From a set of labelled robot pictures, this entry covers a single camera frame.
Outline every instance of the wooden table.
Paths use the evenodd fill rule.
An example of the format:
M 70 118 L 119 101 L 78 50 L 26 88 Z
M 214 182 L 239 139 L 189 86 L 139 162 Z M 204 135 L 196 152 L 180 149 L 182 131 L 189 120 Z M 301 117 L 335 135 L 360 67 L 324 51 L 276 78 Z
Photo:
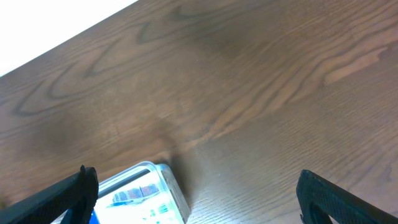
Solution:
M 302 169 L 398 215 L 397 11 L 141 0 L 0 78 L 0 195 L 150 160 L 189 223 L 300 223 Z

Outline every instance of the white background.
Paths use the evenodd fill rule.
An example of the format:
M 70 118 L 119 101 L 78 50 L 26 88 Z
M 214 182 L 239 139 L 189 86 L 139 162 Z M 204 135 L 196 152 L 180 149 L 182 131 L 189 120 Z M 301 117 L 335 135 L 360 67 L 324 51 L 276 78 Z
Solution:
M 136 1 L 0 1 L 0 77 Z

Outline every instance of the wood grain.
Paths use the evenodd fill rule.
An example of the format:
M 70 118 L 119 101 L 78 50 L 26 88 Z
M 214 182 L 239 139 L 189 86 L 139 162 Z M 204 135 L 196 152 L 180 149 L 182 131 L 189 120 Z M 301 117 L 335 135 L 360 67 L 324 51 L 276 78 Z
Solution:
M 350 125 L 374 118 L 352 114 L 362 113 L 363 104 L 370 102 L 372 113 L 387 110 L 386 117 L 377 118 L 393 116 L 390 98 L 381 100 L 389 106 L 375 99 L 396 84 L 383 71 L 395 68 L 397 12 L 396 1 L 139 1 L 0 78 L 0 194 L 17 202 L 81 164 L 96 167 L 104 180 L 139 161 L 166 159 L 184 167 L 176 172 L 189 180 L 192 223 L 261 222 L 265 216 L 270 222 L 284 220 L 292 215 L 284 212 L 297 211 L 292 189 L 303 164 L 309 162 L 317 171 L 318 165 L 330 167 L 345 159 L 343 167 L 334 168 L 341 169 L 336 177 L 343 178 L 347 167 L 357 164 L 348 159 L 351 153 L 380 156 L 368 145 L 359 150 L 365 145 L 354 141 L 365 139 L 356 131 L 372 137 L 373 121 Z M 379 73 L 391 82 L 375 81 Z M 365 103 L 357 89 L 374 101 Z M 312 100 L 303 101 L 308 96 Z M 344 100 L 349 96 L 351 101 Z M 352 101 L 356 98 L 360 105 Z M 321 102 L 328 110 L 319 107 Z M 353 105 L 336 109 L 342 104 Z M 279 115 L 281 111 L 289 115 Z M 342 117 L 334 121 L 333 113 Z M 254 128 L 245 128 L 248 123 Z M 311 129 L 311 134 L 301 134 L 301 129 Z M 268 152 L 269 132 L 280 137 Z M 298 146 L 313 134 L 315 142 Z M 331 141 L 329 134 L 349 144 Z M 231 142 L 239 147 L 228 147 Z M 268 161 L 267 153 L 279 160 Z M 271 164 L 264 172 L 271 173 L 263 176 L 253 171 L 264 157 Z M 233 164 L 242 165 L 244 172 L 228 189 Z M 208 169 L 195 172 L 203 166 Z M 361 175 L 352 169 L 347 175 Z M 282 171 L 285 176 L 278 176 Z M 248 172 L 253 176 L 243 177 Z M 216 180 L 215 174 L 222 178 Z M 390 178 L 390 186 L 396 186 L 396 178 Z M 203 182 L 211 182 L 210 187 L 199 188 Z M 253 205 L 238 196 L 245 194 L 257 197 Z M 282 200 L 273 202 L 274 197 Z M 263 206 L 265 199 L 278 207 Z M 247 211 L 239 212 L 243 207 Z M 220 212 L 219 218 L 211 218 L 210 210 Z

